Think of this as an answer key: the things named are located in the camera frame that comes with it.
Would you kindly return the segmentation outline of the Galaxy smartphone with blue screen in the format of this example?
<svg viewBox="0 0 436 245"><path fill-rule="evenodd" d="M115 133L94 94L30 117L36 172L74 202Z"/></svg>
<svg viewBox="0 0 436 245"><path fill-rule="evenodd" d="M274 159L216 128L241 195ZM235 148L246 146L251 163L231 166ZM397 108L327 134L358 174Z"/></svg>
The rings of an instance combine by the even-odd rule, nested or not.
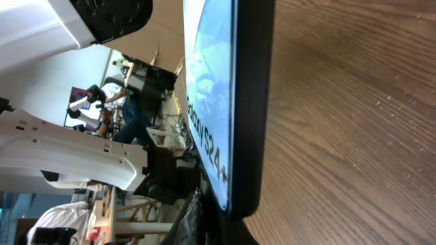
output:
<svg viewBox="0 0 436 245"><path fill-rule="evenodd" d="M184 0L187 115L219 210L260 201L275 2Z"/></svg>

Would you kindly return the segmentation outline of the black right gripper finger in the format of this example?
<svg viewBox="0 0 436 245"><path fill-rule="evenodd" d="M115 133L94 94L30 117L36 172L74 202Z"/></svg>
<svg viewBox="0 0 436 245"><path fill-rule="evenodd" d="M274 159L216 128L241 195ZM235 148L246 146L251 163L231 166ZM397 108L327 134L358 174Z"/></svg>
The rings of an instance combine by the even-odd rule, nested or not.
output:
<svg viewBox="0 0 436 245"><path fill-rule="evenodd" d="M203 245L202 196L199 188L190 192L169 233L159 245Z"/></svg>

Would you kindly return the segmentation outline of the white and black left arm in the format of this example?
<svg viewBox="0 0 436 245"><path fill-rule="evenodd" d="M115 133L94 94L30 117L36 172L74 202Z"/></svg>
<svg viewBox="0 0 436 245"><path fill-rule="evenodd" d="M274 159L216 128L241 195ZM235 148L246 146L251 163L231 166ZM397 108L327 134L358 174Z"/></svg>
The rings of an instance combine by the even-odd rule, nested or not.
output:
<svg viewBox="0 0 436 245"><path fill-rule="evenodd" d="M105 44L140 30L151 1L2 1L1 69ZM134 191L146 152L46 122L1 100L1 166L44 170Z"/></svg>

